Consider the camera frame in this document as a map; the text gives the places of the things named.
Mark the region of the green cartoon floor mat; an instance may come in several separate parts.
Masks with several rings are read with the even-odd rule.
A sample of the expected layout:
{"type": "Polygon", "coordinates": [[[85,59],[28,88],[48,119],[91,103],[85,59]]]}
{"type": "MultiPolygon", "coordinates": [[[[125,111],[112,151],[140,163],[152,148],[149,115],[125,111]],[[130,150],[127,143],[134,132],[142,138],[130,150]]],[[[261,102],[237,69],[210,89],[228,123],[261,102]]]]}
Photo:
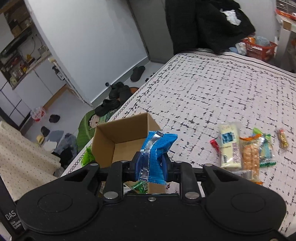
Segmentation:
{"type": "Polygon", "coordinates": [[[76,138],[78,152],[80,152],[85,147],[85,145],[93,138],[95,128],[98,125],[109,121],[117,110],[118,109],[111,110],[106,115],[101,117],[95,114],[95,110],[91,110],[85,114],[78,127],[78,135],[76,138]]]}

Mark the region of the black shoes pair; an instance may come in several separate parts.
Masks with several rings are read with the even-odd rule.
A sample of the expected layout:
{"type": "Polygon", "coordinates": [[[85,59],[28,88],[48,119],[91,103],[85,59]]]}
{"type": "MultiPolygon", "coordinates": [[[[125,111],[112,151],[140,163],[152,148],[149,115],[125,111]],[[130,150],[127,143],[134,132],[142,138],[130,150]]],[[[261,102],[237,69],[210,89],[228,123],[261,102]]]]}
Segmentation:
{"type": "Polygon", "coordinates": [[[130,87],[124,85],[122,82],[118,82],[111,85],[111,91],[108,95],[109,99],[129,99],[132,96],[130,87]]]}

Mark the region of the red white plastic bag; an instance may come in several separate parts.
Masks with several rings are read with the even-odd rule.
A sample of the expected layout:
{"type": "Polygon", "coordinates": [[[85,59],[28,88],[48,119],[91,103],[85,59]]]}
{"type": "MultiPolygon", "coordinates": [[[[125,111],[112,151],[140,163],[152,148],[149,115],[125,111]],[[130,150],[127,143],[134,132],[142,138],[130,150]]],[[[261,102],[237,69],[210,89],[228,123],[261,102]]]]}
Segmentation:
{"type": "Polygon", "coordinates": [[[34,121],[39,122],[46,115],[46,111],[42,106],[40,106],[32,109],[30,111],[30,115],[34,121]]]}

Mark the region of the brown cardboard box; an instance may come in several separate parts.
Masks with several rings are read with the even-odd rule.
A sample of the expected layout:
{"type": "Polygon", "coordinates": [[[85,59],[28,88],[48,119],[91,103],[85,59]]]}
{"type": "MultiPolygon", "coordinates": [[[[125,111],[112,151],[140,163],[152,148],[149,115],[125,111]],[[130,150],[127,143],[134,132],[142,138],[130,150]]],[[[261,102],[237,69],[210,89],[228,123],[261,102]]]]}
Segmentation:
{"type": "Polygon", "coordinates": [[[149,113],[140,113],[98,125],[91,151],[100,166],[100,172],[112,168],[106,178],[104,199],[114,201],[123,197],[123,183],[135,182],[132,159],[140,152],[150,131],[161,128],[149,113]]]}

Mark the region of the green candy wrapper in box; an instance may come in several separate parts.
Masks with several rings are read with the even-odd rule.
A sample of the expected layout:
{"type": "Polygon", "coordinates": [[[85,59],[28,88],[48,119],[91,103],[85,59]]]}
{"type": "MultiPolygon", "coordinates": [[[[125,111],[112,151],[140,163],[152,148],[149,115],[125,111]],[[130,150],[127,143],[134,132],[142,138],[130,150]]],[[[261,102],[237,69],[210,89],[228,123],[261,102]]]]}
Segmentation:
{"type": "Polygon", "coordinates": [[[132,186],[132,189],[137,193],[146,194],[148,192],[148,184],[144,180],[139,180],[135,185],[132,186]]]}

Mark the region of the small gold candy packet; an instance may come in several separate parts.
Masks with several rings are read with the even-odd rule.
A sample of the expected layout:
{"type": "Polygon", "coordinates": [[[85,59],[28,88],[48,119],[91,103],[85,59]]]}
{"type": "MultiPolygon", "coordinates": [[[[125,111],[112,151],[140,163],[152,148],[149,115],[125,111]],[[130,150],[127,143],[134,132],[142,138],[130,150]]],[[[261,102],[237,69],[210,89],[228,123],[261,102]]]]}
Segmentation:
{"type": "Polygon", "coordinates": [[[286,150],[288,148],[288,142],[287,142],[287,136],[285,135],[285,131],[283,128],[280,128],[277,130],[277,136],[280,142],[280,147],[283,150],[286,150]]]}

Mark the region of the white door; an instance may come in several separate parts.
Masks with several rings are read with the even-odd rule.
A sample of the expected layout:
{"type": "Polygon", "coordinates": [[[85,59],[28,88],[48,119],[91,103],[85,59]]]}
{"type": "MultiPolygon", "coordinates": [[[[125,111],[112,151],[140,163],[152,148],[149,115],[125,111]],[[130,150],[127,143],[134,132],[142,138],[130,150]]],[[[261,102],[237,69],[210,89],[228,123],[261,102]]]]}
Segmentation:
{"type": "Polygon", "coordinates": [[[126,1],[25,4],[57,63],[89,104],[148,59],[126,1]]]}

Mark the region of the red small candy wrapper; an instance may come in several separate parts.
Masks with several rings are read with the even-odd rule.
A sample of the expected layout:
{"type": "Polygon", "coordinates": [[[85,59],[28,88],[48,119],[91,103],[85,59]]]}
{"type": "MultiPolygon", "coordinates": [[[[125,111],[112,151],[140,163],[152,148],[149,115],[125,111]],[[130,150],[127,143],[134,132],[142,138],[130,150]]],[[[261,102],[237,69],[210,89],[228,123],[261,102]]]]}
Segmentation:
{"type": "Polygon", "coordinates": [[[210,144],[216,150],[216,152],[219,153],[219,145],[217,142],[217,138],[210,140],[210,144]]]}

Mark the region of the cluttered kitchen shelf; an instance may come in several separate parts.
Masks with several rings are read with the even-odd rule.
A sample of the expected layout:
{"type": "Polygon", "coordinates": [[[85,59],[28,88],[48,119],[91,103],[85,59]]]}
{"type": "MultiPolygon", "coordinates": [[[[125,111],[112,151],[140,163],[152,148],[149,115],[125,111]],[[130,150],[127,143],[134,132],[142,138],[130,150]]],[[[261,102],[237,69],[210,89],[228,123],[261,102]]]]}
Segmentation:
{"type": "Polygon", "coordinates": [[[1,1],[1,73],[12,88],[51,55],[24,1],[1,1]]]}

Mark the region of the white milk candy packet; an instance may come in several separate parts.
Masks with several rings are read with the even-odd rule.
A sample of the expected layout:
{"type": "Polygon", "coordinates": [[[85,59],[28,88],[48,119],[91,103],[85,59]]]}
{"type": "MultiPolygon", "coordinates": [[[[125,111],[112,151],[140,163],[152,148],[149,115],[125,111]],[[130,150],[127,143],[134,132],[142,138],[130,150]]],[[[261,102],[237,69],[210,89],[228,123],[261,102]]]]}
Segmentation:
{"type": "Polygon", "coordinates": [[[221,168],[229,170],[242,168],[239,134],[240,124],[237,122],[222,123],[219,126],[221,168]]]}

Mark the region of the black shoe near mat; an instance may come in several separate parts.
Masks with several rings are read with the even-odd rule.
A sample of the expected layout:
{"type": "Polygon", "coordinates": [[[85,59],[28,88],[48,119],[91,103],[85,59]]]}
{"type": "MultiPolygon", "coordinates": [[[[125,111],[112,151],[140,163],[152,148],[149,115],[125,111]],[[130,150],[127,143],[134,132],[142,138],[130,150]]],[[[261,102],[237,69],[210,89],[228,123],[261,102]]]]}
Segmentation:
{"type": "Polygon", "coordinates": [[[118,99],[105,99],[102,104],[95,109],[95,114],[101,117],[119,107],[120,101],[118,99]]]}

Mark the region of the black slippers by wall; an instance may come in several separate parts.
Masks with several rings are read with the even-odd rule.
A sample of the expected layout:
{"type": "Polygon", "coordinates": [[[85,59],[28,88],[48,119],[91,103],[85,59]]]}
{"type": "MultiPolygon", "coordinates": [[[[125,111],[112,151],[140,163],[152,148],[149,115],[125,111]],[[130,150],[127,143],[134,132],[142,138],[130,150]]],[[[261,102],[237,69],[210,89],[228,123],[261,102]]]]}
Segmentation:
{"type": "Polygon", "coordinates": [[[145,71],[145,66],[138,66],[133,69],[132,75],[130,76],[130,80],[132,82],[137,82],[140,80],[142,74],[145,71]]]}

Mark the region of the blue foil snack packet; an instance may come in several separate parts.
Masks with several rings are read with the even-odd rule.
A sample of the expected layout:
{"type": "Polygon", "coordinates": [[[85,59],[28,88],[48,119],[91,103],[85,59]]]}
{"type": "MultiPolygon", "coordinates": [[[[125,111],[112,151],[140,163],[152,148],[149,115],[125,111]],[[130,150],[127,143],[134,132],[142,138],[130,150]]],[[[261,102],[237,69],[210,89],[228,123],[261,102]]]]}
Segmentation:
{"type": "Polygon", "coordinates": [[[177,138],[175,133],[149,132],[140,149],[142,169],[139,180],[160,185],[167,183],[163,176],[162,155],[170,150],[177,138]]]}

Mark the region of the black clothing pile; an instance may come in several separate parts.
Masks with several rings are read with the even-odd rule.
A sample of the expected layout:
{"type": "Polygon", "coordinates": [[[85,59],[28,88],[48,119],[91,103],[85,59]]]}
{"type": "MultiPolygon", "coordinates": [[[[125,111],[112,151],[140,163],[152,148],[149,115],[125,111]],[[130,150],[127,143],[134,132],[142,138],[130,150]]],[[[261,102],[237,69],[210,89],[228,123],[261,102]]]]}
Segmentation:
{"type": "Polygon", "coordinates": [[[165,1],[173,52],[210,49],[220,53],[255,33],[235,1],[165,1]]]}

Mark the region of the cream dotted cloth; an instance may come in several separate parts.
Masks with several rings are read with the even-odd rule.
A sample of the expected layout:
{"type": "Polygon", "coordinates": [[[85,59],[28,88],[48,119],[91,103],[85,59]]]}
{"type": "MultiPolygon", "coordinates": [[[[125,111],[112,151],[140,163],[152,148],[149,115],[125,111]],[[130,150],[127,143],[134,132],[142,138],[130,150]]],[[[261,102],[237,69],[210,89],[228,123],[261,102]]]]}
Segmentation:
{"type": "Polygon", "coordinates": [[[1,121],[1,178],[14,201],[57,177],[60,159],[29,141],[21,132],[1,121]]]}

